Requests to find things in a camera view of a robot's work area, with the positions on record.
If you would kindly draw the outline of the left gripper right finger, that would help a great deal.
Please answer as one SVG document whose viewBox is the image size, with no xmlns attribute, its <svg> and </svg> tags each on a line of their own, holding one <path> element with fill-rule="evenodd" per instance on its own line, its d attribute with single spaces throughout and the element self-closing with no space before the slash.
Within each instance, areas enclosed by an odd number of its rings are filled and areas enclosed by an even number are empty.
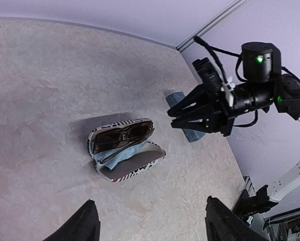
<svg viewBox="0 0 300 241">
<path fill-rule="evenodd" d="M 267 241 L 215 197 L 207 198 L 205 222 L 208 241 Z"/>
</svg>

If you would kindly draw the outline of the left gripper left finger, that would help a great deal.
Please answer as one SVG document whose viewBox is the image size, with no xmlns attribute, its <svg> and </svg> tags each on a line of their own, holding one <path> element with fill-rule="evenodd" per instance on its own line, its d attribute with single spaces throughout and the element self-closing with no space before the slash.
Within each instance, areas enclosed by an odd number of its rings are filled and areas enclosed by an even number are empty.
<svg viewBox="0 0 300 241">
<path fill-rule="evenodd" d="M 87 200 L 58 230 L 45 241 L 98 241 L 100 237 L 100 220 L 95 202 Z"/>
</svg>

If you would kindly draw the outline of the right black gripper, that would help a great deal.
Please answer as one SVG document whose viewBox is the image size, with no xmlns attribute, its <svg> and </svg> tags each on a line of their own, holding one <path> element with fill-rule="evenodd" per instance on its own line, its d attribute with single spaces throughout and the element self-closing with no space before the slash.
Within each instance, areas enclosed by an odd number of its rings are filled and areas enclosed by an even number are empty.
<svg viewBox="0 0 300 241">
<path fill-rule="evenodd" d="M 209 112 L 196 111 L 207 104 L 209 104 Z M 171 123 L 175 129 L 221 133 L 227 137 L 231 134 L 234 125 L 234 107 L 235 95 L 232 89 L 229 90 L 221 84 L 208 96 L 206 88 L 203 84 L 199 84 L 171 107 L 167 114 L 170 117 L 178 117 Z"/>
</svg>

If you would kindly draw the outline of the blue cleaning cloth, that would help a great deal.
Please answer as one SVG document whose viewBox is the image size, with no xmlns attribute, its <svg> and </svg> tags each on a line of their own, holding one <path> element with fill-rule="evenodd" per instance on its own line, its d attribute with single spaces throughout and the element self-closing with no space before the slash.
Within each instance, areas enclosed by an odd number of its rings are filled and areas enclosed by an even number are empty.
<svg viewBox="0 0 300 241">
<path fill-rule="evenodd" d="M 96 160 L 97 164 L 99 164 L 100 166 L 105 166 L 105 167 L 109 168 L 110 170 L 112 170 L 115 168 L 115 166 L 118 163 L 120 163 L 124 160 L 127 160 L 127 159 L 131 158 L 132 156 L 136 155 L 146 144 L 147 144 L 147 141 L 144 141 L 140 144 L 131 146 L 131 147 L 127 148 L 126 150 L 122 151 L 121 153 L 118 153 L 117 155 L 115 155 L 112 159 L 110 159 L 106 163 L 104 163 L 104 159 L 107 158 L 108 156 L 110 156 L 111 154 L 121 150 L 122 147 L 104 151 L 104 152 L 100 152 L 97 154 L 93 154 L 92 156 Z"/>
</svg>

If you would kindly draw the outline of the newspaper print glasses case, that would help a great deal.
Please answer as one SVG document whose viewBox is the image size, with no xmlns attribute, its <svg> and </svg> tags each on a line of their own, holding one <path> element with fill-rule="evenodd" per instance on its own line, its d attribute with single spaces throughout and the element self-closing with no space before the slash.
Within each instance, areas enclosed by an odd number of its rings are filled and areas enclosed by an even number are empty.
<svg viewBox="0 0 300 241">
<path fill-rule="evenodd" d="M 96 172 L 118 183 L 130 179 L 162 161 L 166 152 L 149 141 L 154 133 L 149 118 L 136 118 L 97 127 L 87 138 L 87 150 Z"/>
</svg>

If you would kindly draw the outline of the brown sunglasses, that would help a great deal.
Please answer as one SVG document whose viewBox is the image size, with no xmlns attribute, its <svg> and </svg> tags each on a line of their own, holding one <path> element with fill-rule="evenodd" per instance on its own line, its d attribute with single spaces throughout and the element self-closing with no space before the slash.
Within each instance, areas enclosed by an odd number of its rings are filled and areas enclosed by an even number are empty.
<svg viewBox="0 0 300 241">
<path fill-rule="evenodd" d="M 150 123 L 133 124 L 125 128 L 114 128 L 97 134 L 92 138 L 92 153 L 99 154 L 122 148 L 119 153 L 132 145 L 137 145 L 147 140 L 153 134 L 154 128 Z"/>
</svg>

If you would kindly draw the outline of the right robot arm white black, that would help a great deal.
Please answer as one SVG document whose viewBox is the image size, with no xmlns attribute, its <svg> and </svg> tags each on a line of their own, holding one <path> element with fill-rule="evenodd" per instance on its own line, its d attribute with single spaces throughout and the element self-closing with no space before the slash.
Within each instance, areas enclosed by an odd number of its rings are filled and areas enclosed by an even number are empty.
<svg viewBox="0 0 300 241">
<path fill-rule="evenodd" d="M 300 122 L 300 79 L 282 66 L 277 47 L 263 42 L 243 44 L 236 63 L 243 75 L 236 85 L 217 57 L 218 48 L 200 37 L 194 37 L 194 41 L 209 52 L 210 58 L 193 62 L 202 83 L 167 112 L 173 128 L 227 137 L 238 116 L 268 112 L 271 105 Z"/>
</svg>

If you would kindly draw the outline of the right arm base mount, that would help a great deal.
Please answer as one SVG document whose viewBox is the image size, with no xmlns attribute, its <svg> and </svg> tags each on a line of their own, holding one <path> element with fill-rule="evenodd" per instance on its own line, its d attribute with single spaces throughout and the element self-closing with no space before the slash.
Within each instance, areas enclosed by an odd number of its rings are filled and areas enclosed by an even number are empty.
<svg viewBox="0 0 300 241">
<path fill-rule="evenodd" d="M 271 208 L 278 205 L 278 201 L 271 201 L 267 194 L 268 185 L 261 187 L 255 196 L 249 196 L 248 190 L 243 189 L 237 199 L 232 212 L 242 221 L 247 221 L 249 216 L 257 213 L 268 212 Z"/>
</svg>

